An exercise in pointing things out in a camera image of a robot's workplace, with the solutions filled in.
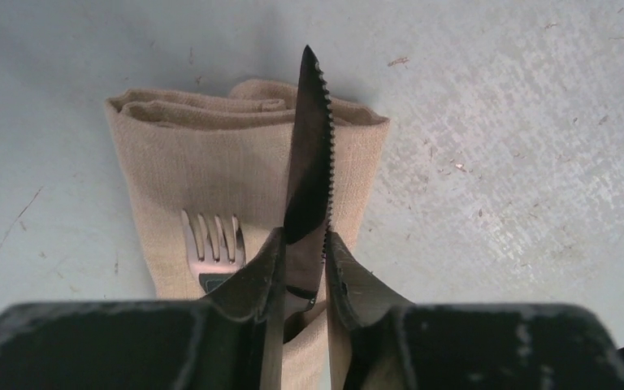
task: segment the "linen napkin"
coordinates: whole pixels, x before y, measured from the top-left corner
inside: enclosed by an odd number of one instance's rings
[[[180,210],[237,215],[248,261],[282,226],[297,88],[268,80],[228,97],[129,89],[105,110],[159,299],[203,295],[186,262]],[[336,123],[332,224],[355,246],[389,119],[331,99]],[[326,289],[284,345],[282,388],[317,388],[327,351]]]

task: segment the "napkin fold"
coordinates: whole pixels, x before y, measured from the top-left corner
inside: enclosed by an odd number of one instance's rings
[[[248,261],[282,226],[297,88],[249,80],[228,97],[129,89],[105,102],[132,214],[159,299],[203,295],[186,262],[180,210],[238,215]],[[355,246],[389,119],[331,99],[336,123],[332,224]],[[317,388],[327,351],[326,289],[284,345],[282,388]]]

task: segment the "knife blade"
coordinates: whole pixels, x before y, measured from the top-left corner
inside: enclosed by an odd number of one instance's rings
[[[305,47],[300,66],[288,170],[286,318],[314,306],[331,213],[333,115],[319,61]]]

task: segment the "fork handle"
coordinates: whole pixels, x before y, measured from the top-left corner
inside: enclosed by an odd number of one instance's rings
[[[205,291],[205,293],[211,293],[214,291],[221,283],[225,282],[226,279],[233,276],[233,274],[200,274],[198,279],[200,286]]]

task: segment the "gray surface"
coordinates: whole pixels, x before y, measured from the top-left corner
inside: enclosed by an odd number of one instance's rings
[[[307,43],[332,93],[394,120],[356,251],[375,275],[576,302],[624,345],[618,0],[0,0],[0,310],[152,296],[103,98],[295,82]]]

